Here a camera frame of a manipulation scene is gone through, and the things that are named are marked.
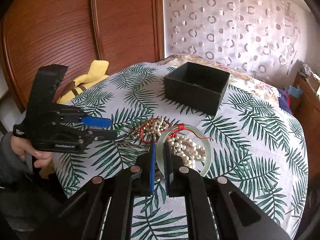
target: leaf pattern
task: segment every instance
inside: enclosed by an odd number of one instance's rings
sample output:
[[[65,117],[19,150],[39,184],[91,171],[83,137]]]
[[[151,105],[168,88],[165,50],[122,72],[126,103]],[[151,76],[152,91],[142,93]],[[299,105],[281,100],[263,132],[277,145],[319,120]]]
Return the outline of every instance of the leaf pattern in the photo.
[[[171,125],[191,124],[212,137],[212,165],[207,177],[226,176],[294,237],[308,186],[306,144],[299,122],[231,84],[215,116],[170,101],[164,96],[163,77],[174,69],[170,65],[135,64],[69,103],[93,116],[110,118],[110,129],[120,132],[115,141],[94,142],[83,154],[54,155],[56,173],[67,196],[93,176],[111,177],[132,166],[148,146],[128,139],[127,133],[144,120],[163,117]],[[88,128],[81,123],[65,125]],[[189,136],[186,131],[179,133]],[[187,240],[183,198],[168,198],[163,180],[155,183],[154,190],[153,196],[134,200],[132,239]]]

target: metal screw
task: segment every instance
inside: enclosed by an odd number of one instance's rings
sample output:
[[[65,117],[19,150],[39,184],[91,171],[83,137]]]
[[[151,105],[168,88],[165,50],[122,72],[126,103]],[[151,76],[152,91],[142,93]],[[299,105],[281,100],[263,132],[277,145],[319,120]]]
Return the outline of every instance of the metal screw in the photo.
[[[139,166],[132,166],[130,168],[130,171],[134,172],[134,173],[137,173],[141,170],[141,168]]]
[[[226,179],[226,177],[219,177],[218,179],[218,182],[221,183],[221,184],[226,184],[228,182],[228,180]]]
[[[99,184],[102,182],[102,178],[100,176],[95,176],[92,178],[92,183],[93,184]]]
[[[179,168],[179,171],[180,171],[181,173],[188,173],[188,172],[189,172],[189,169],[188,169],[188,167],[183,166],[183,167],[180,167],[180,168]]]

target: stuffed animal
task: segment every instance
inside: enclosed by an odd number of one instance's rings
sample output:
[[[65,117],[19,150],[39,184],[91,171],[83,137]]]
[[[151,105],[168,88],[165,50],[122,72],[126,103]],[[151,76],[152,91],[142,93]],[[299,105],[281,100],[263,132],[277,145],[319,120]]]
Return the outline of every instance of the stuffed animal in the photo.
[[[57,103],[65,104],[86,89],[107,78],[108,75],[106,75],[106,72],[108,66],[108,61],[94,60],[91,63],[87,74],[75,78],[72,82],[66,85],[62,92],[62,96],[57,100]]]

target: black box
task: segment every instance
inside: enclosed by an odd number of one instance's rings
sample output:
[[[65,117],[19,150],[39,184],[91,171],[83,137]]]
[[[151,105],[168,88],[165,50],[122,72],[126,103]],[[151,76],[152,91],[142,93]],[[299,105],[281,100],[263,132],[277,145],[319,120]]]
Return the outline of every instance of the black box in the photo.
[[[229,76],[229,72],[187,62],[164,77],[164,94],[170,100],[215,115]]]

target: white bead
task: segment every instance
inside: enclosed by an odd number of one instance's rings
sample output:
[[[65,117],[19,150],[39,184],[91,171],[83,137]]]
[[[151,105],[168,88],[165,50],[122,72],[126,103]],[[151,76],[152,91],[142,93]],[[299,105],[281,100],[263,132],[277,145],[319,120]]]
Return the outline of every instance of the white bead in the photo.
[[[185,161],[189,160],[189,157],[188,156],[183,156],[182,160],[185,162]]]

